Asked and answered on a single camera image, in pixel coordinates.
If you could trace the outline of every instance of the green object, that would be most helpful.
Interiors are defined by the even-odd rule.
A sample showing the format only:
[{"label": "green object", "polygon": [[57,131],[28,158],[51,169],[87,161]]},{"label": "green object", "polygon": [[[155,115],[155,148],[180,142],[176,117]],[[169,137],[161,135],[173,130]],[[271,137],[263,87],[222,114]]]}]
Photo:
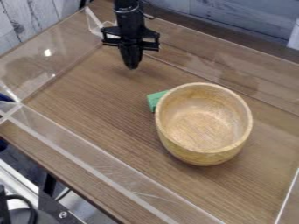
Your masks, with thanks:
[{"label": "green object", "polygon": [[156,104],[167,92],[168,92],[168,90],[164,90],[163,92],[149,94],[147,96],[147,102],[148,102],[148,106],[149,106],[149,109],[152,112],[155,112]]}]

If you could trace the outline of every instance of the wooden table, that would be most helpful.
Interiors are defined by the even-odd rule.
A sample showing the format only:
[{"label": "wooden table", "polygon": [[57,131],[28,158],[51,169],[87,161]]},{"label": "wooden table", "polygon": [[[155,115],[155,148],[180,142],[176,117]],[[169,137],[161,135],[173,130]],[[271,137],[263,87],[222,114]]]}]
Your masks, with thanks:
[{"label": "wooden table", "polygon": [[[107,0],[91,5],[104,20],[112,18],[111,8]],[[1,81],[31,109],[223,222],[274,223],[299,166],[299,65],[163,20],[148,26],[163,35],[161,51],[148,52],[135,71],[123,65],[117,49],[101,46],[91,35],[84,12],[79,12],[3,57]],[[52,56],[45,59],[48,47]],[[35,87],[47,85],[27,97],[32,81]],[[148,94],[196,81],[232,88],[255,118],[242,153],[212,167],[187,165],[169,155],[145,102]],[[93,173],[101,171],[103,157],[97,150],[76,145],[79,140],[53,134],[55,141],[69,146],[61,154],[9,120],[0,133],[119,221],[167,222]],[[84,164],[75,163],[72,157]],[[155,196],[144,195],[153,203],[163,200],[163,195]],[[210,222],[185,219],[189,223]]]}]

